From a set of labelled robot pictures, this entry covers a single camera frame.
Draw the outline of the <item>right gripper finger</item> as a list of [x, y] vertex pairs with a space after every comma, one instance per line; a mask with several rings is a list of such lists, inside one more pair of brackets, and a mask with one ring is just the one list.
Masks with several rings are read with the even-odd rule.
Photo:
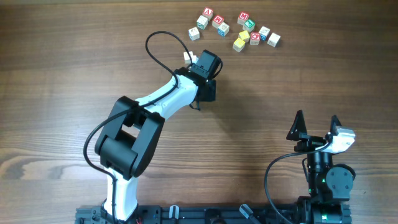
[[304, 115], [302, 110], [298, 110], [286, 140], [301, 141], [305, 139], [308, 139], [308, 133], [305, 125]]
[[336, 129], [338, 126], [341, 126], [341, 123], [337, 117], [337, 115], [333, 115], [331, 117], [331, 124], [330, 124], [330, 133], [336, 134]]

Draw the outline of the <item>yellow K letter block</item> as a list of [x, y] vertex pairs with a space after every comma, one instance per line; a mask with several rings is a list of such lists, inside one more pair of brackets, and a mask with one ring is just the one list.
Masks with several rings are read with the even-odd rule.
[[238, 34], [238, 37], [245, 42], [249, 42], [251, 35], [247, 30], [244, 30]]

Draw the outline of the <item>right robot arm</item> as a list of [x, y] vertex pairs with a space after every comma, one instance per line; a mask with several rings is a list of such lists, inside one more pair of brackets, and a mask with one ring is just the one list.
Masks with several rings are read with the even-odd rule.
[[333, 156], [345, 152], [355, 141], [352, 129], [342, 126], [337, 116], [332, 116], [330, 131], [324, 136], [307, 133], [303, 111], [297, 111], [293, 125], [286, 137], [296, 141], [295, 152], [307, 155], [303, 166], [308, 183], [309, 196], [300, 196], [290, 216], [294, 223], [352, 222], [347, 201], [356, 177], [346, 164], [334, 164]]

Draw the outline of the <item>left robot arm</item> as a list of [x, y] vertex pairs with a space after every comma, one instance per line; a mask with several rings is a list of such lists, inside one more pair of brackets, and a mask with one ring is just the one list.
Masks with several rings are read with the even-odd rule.
[[120, 97], [101, 133], [95, 153], [108, 176], [107, 198], [101, 206], [104, 223], [126, 223], [137, 211], [139, 176], [148, 167], [164, 123], [179, 109], [193, 102], [214, 101], [215, 77], [222, 60], [208, 50], [189, 67], [176, 69], [168, 83], [152, 94], [132, 100]]

